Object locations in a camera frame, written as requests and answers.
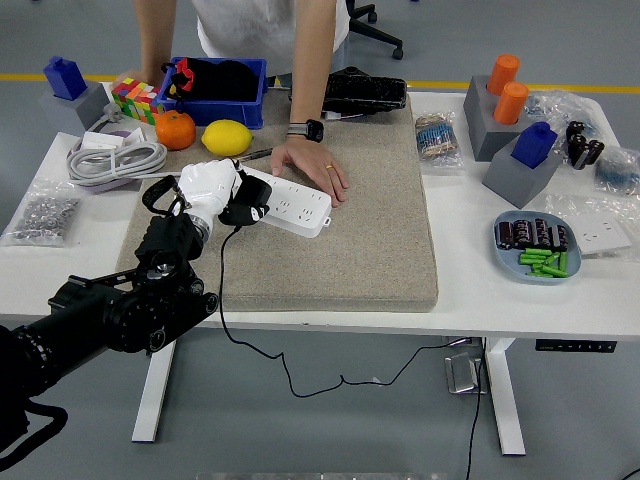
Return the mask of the person's right hand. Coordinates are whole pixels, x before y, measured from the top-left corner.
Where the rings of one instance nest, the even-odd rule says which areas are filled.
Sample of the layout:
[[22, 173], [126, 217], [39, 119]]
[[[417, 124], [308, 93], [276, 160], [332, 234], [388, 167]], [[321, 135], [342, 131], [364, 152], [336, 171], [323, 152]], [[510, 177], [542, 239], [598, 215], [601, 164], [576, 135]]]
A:
[[164, 81], [165, 74], [161, 71], [145, 72], [142, 70], [128, 70], [121, 73], [112, 83], [111, 89], [115, 89], [119, 84], [123, 83], [127, 78], [137, 80], [139, 82], [160, 87]]

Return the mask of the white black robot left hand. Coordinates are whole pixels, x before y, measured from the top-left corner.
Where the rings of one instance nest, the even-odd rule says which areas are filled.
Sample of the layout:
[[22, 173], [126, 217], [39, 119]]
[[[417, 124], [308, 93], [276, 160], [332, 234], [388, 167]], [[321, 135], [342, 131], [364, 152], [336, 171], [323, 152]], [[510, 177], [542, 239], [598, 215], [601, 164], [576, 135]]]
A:
[[192, 222], [207, 234], [216, 218], [229, 226], [249, 226], [269, 211], [272, 189], [249, 175], [236, 160], [224, 159], [187, 165], [181, 172], [179, 188], [190, 207]]

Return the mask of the person's left hand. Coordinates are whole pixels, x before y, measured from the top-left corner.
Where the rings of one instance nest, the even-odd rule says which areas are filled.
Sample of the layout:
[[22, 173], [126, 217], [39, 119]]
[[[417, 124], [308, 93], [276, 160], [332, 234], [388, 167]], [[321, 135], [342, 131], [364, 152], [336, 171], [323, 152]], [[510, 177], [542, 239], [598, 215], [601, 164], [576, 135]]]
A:
[[347, 174], [333, 154], [322, 144], [302, 136], [288, 137], [273, 148], [270, 156], [271, 173], [280, 176], [286, 165], [301, 170], [321, 191], [331, 197], [333, 207], [347, 200]]

